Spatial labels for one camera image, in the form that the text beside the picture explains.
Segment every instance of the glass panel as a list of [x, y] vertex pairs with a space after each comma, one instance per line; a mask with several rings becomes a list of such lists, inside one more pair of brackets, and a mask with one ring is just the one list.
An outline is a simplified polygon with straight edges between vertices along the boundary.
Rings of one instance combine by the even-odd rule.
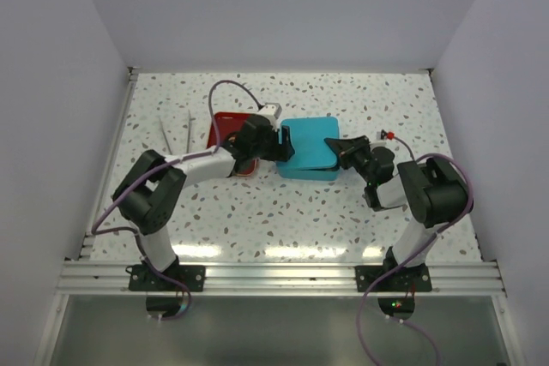
[[[197, 297], [179, 321], [148, 319], [143, 297], [72, 297], [52, 364], [354, 365], [368, 363], [354, 328], [358, 298]], [[489, 297], [416, 299], [412, 317], [443, 364], [509, 364]], [[377, 300], [363, 315], [367, 342], [388, 365], [434, 364], [429, 343], [387, 322]]]

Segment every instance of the cyan container lid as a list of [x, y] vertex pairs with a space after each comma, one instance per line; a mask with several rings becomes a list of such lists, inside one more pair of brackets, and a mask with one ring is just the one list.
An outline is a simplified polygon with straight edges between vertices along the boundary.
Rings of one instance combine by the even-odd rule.
[[337, 118], [299, 117], [283, 120], [281, 126], [290, 128], [295, 154], [287, 162], [278, 162], [279, 169], [320, 170], [337, 166], [337, 156], [324, 141], [325, 137], [340, 137]]

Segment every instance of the metal tweezers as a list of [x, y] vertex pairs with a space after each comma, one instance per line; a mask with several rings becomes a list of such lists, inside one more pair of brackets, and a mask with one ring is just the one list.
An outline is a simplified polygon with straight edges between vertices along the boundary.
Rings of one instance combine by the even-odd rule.
[[[190, 124], [192, 122], [192, 118], [190, 117], [190, 111], [187, 112], [189, 112], [189, 121], [187, 122], [187, 148], [185, 149], [185, 153], [188, 153], [190, 149]], [[160, 122], [160, 129], [162, 130], [162, 135], [164, 136], [164, 141], [166, 142], [168, 152], [169, 154], [173, 154], [172, 147], [170, 146], [170, 141], [168, 140], [166, 130], [164, 129], [164, 123], [162, 122], [162, 118], [158, 116], [158, 120]]]

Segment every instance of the white wall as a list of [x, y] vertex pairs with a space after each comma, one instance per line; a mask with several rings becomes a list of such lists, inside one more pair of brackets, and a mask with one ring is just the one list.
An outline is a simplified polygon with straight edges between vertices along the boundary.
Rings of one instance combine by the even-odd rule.
[[440, 60], [437, 99], [476, 188], [475, 229], [497, 257], [529, 364], [549, 346], [549, 0], [476, 0]]
[[94, 0], [126, 63], [158, 71], [434, 67], [473, 0]]
[[0, 364], [28, 365], [81, 241], [125, 65], [91, 0], [0, 0]]

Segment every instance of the metal frame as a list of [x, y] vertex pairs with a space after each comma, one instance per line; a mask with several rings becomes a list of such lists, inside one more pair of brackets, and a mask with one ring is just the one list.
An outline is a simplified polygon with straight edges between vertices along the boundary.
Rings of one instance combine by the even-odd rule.
[[524, 352], [521, 348], [518, 333], [516, 332], [515, 325], [510, 317], [507, 298], [505, 296], [494, 296], [492, 297], [492, 303], [494, 305], [494, 310], [496, 311], [499, 330], [504, 339], [505, 349], [507, 349], [507, 355], [509, 356], [511, 365], [526, 365], [526, 358], [524, 357]]
[[[68, 261], [57, 285], [64, 295], [171, 295], [170, 292], [128, 291], [127, 266], [134, 261]], [[354, 266], [348, 263], [208, 263], [204, 291], [199, 296], [356, 297]], [[433, 264], [429, 266], [433, 291], [422, 297], [504, 296], [496, 263]], [[372, 296], [400, 296], [375, 292]]]
[[[107, 183], [114, 166], [118, 145], [124, 130], [125, 118], [136, 87], [138, 68], [129, 68], [124, 107], [118, 119], [109, 157], [104, 169], [100, 191], [96, 196], [87, 227], [96, 219], [106, 197]], [[128, 291], [127, 266], [123, 261], [90, 261], [94, 240], [84, 237], [78, 261], [66, 261], [61, 272], [50, 314], [47, 317], [34, 365], [50, 364], [63, 325], [71, 295], [152, 295]], [[354, 266], [350, 263], [197, 263], [206, 266], [204, 292], [198, 296], [279, 296], [279, 297], [358, 297]], [[429, 265], [433, 291], [416, 293], [417, 297], [492, 297], [494, 310], [512, 365], [525, 364], [516, 330], [511, 322], [504, 284], [498, 264], [434, 263]], [[372, 293], [373, 297], [400, 296], [401, 293]]]

